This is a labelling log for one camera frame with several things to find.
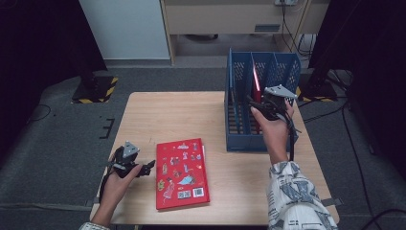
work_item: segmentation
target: power strip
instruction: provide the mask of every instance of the power strip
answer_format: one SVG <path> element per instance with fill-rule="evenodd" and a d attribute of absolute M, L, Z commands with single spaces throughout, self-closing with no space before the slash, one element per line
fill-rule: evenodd
<path fill-rule="evenodd" d="M 298 4 L 298 0 L 275 0 L 275 5 L 281 6 L 281 5 L 286 5 L 286 6 L 294 6 Z"/>

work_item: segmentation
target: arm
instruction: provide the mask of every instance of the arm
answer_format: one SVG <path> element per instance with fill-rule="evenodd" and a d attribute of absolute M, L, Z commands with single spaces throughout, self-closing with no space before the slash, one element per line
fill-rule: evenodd
<path fill-rule="evenodd" d="M 104 194 L 98 211 L 96 211 L 91 222 L 84 223 L 80 229 L 108 229 L 114 210 L 123 199 L 129 184 L 142 167 L 142 165 L 134 167 L 125 178 L 120 178 L 115 172 L 111 173 L 105 183 Z"/>
<path fill-rule="evenodd" d="M 293 108 L 286 103 L 287 114 Z M 289 162 L 286 142 L 289 130 L 282 120 L 268 121 L 254 107 L 251 111 L 262 128 L 263 140 L 272 164 L 267 188 L 269 229 L 337 229 L 323 206 L 316 188 L 295 162 Z"/>

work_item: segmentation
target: patterned sleeve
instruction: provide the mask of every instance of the patterned sleeve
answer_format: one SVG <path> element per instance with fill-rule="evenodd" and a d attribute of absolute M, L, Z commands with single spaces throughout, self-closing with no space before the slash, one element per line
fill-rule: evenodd
<path fill-rule="evenodd" d="M 295 162 L 280 162 L 269 170 L 266 196 L 268 230 L 332 229 L 334 219 L 321 203 L 313 183 L 301 174 Z"/>
<path fill-rule="evenodd" d="M 110 229 L 91 222 L 85 222 L 79 230 L 110 230 Z"/>

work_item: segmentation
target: gray carpet floor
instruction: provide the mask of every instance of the gray carpet floor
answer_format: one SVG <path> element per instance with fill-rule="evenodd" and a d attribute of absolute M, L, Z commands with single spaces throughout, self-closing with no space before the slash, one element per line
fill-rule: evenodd
<path fill-rule="evenodd" d="M 119 78 L 108 103 L 71 103 L 79 85 L 72 78 L 43 92 L 40 105 L 11 150 L 0 171 L 0 229 L 78 229 L 89 219 L 86 207 L 99 188 L 106 159 L 113 146 L 125 105 L 135 91 L 222 91 L 225 68 L 112 68 Z M 336 89 L 338 95 L 344 95 Z M 300 108 L 304 119 L 328 113 L 346 99 L 309 103 Z M 370 154 L 356 116 L 344 114 L 359 158 L 371 209 L 375 215 L 406 210 L 406 183 L 383 156 Z M 107 139 L 108 119 L 114 125 Z M 341 111 L 306 123 L 311 142 L 337 206 L 340 229 L 361 229 L 370 219 L 360 171 Z M 17 204 L 58 204 L 57 209 Z M 67 211 L 61 208 L 77 210 Z M 390 213 L 378 221 L 380 229 L 405 229 L 406 216 Z M 133 229 L 133 226 L 115 226 Z M 143 229 L 228 229 L 229 227 L 143 226 Z M 230 229 L 266 229 L 245 227 Z M 368 229 L 379 229 L 372 224 Z"/>

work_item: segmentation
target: hand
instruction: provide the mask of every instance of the hand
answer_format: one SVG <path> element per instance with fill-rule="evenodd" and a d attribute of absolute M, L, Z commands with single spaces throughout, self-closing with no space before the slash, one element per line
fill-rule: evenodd
<path fill-rule="evenodd" d="M 137 176 L 142 168 L 142 164 L 134 167 L 129 174 L 120 178 L 115 172 L 108 176 L 104 186 L 104 192 L 98 211 L 93 216 L 91 222 L 108 227 L 113 217 L 114 210 L 123 199 L 125 192 L 132 180 Z"/>
<path fill-rule="evenodd" d="M 287 101 L 285 101 L 285 104 L 287 114 L 291 118 L 293 115 L 293 108 Z M 287 161 L 286 142 L 287 136 L 289 135 L 287 124 L 280 119 L 276 121 L 267 120 L 262 113 L 254 107 L 251 107 L 251 112 L 262 129 L 263 141 L 268 149 L 272 164 Z"/>

